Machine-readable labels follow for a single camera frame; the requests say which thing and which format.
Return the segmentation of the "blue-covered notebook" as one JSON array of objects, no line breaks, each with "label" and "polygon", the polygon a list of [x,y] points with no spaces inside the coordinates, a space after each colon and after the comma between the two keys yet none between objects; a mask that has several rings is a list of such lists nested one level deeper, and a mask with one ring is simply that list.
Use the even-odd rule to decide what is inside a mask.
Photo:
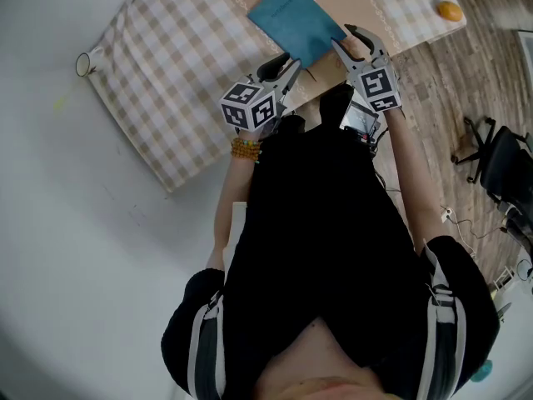
[{"label": "blue-covered notebook", "polygon": [[314,0],[261,0],[248,18],[304,69],[346,34]]}]

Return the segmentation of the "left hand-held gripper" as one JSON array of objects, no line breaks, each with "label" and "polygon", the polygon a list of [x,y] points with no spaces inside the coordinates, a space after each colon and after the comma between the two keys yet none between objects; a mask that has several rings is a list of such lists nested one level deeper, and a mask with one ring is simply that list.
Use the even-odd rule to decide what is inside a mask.
[{"label": "left hand-held gripper", "polygon": [[282,99],[301,72],[299,59],[281,71],[289,59],[288,52],[273,55],[259,65],[256,76],[242,77],[223,93],[219,107],[227,125],[255,132],[281,117],[286,109]]}]

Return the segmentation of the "person's black garment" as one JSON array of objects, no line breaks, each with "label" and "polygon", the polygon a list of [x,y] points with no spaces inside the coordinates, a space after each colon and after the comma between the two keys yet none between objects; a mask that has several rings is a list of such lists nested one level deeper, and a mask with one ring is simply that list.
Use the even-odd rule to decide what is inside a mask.
[{"label": "person's black garment", "polygon": [[188,281],[162,335],[175,383],[196,400],[449,400],[500,327],[470,254],[447,232],[416,252],[352,134],[250,141],[232,151],[255,167],[224,270]]}]

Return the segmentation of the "person's left forearm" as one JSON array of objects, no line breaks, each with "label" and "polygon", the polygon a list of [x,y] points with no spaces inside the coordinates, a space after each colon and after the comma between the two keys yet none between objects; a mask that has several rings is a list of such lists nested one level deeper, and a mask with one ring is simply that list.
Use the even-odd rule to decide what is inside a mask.
[{"label": "person's left forearm", "polygon": [[251,159],[231,158],[217,204],[213,227],[214,246],[206,268],[224,270],[223,252],[230,239],[233,203],[247,201],[254,167]]}]

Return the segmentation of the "person's black shoe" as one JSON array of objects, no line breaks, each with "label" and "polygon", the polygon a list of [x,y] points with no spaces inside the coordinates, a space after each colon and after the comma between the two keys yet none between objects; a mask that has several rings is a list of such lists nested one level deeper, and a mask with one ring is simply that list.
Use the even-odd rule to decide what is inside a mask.
[{"label": "person's black shoe", "polygon": [[305,132],[306,120],[296,114],[283,117],[277,129],[280,135],[293,135]]},{"label": "person's black shoe", "polygon": [[351,105],[353,94],[354,88],[344,82],[321,95],[319,113],[324,128],[335,129],[341,126],[341,121]]}]

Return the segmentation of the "person's right forearm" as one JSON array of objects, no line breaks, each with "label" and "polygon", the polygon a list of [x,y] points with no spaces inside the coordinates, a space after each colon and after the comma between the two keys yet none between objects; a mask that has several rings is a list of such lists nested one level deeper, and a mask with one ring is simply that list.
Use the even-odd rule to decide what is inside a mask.
[{"label": "person's right forearm", "polygon": [[446,235],[436,185],[417,140],[400,108],[384,112],[406,219],[417,253],[431,239]]}]

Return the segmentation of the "black office chair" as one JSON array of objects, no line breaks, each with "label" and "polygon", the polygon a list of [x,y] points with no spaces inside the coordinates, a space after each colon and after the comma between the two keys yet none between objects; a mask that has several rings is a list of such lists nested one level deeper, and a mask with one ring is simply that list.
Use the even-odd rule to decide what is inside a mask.
[{"label": "black office chair", "polygon": [[471,155],[451,156],[456,166],[477,162],[476,173],[467,182],[479,183],[504,215],[501,231],[508,233],[527,252],[533,262],[533,136],[521,136],[507,126],[496,129],[496,121],[486,117],[489,131],[483,138],[478,126],[468,117],[477,149]]}]

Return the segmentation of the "checkered beige floral tablecloth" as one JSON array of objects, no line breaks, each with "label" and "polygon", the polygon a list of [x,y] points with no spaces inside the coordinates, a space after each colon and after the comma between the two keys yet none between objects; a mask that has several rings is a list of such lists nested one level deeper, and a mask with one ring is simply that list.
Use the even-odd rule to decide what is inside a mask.
[{"label": "checkered beige floral tablecloth", "polygon": [[[89,81],[168,191],[229,151],[220,97],[280,52],[247,16],[260,1],[126,0],[102,35]],[[438,13],[455,0],[314,1],[337,23],[375,33],[390,55],[466,25]]]}]

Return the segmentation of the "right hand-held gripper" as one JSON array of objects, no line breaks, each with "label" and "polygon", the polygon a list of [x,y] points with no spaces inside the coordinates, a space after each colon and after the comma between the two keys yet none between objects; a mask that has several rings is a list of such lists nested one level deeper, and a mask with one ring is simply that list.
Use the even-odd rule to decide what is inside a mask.
[{"label": "right hand-held gripper", "polygon": [[351,24],[345,24],[345,27],[369,49],[374,62],[371,64],[364,58],[353,57],[338,40],[332,38],[331,45],[348,71],[347,79],[374,113],[399,108],[402,103],[398,80],[383,41],[363,27]]}]

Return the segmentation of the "person's right black shoe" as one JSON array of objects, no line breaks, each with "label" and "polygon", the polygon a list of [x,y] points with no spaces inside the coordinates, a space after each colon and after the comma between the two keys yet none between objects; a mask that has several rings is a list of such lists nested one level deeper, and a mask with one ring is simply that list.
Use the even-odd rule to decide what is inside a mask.
[{"label": "person's right black shoe", "polygon": [[341,121],[351,105],[353,94],[354,88],[344,82],[321,95],[319,113],[324,128],[335,129],[341,126]]}]

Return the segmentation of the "black waist device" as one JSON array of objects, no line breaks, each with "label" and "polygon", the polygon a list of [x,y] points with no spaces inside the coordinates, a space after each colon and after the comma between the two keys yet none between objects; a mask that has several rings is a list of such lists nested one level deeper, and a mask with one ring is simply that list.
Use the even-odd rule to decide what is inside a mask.
[{"label": "black waist device", "polygon": [[341,129],[356,134],[363,143],[373,144],[374,135],[381,126],[378,116],[367,107],[351,100],[341,121]]}]

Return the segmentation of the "white enamel mug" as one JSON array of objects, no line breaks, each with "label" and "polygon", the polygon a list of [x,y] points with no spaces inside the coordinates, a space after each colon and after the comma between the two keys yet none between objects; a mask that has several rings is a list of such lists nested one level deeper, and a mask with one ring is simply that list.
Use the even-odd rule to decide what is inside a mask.
[{"label": "white enamel mug", "polygon": [[104,48],[95,47],[89,52],[81,53],[76,60],[75,71],[80,78],[84,78],[92,73],[100,71],[104,67]]}]

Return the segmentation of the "person's left black shoe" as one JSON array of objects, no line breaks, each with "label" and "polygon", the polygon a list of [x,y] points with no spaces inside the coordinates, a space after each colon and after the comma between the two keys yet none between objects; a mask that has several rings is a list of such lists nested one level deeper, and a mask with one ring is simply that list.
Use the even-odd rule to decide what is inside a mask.
[{"label": "person's left black shoe", "polygon": [[280,135],[293,135],[305,132],[306,120],[296,114],[283,117],[277,129]]}]

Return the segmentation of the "orange fruit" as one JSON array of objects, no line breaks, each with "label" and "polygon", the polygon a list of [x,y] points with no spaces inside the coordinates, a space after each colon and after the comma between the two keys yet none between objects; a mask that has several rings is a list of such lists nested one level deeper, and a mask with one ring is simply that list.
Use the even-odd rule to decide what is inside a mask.
[{"label": "orange fruit", "polygon": [[447,21],[459,22],[464,15],[461,8],[454,2],[441,1],[436,6],[438,14]]}]

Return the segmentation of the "teal round object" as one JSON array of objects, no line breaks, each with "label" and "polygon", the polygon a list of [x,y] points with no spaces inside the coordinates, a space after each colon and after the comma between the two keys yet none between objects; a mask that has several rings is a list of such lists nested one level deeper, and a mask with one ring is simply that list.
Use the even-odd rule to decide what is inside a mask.
[{"label": "teal round object", "polygon": [[493,362],[490,359],[485,360],[479,369],[471,376],[471,381],[473,383],[483,382],[491,375],[492,370]]}]

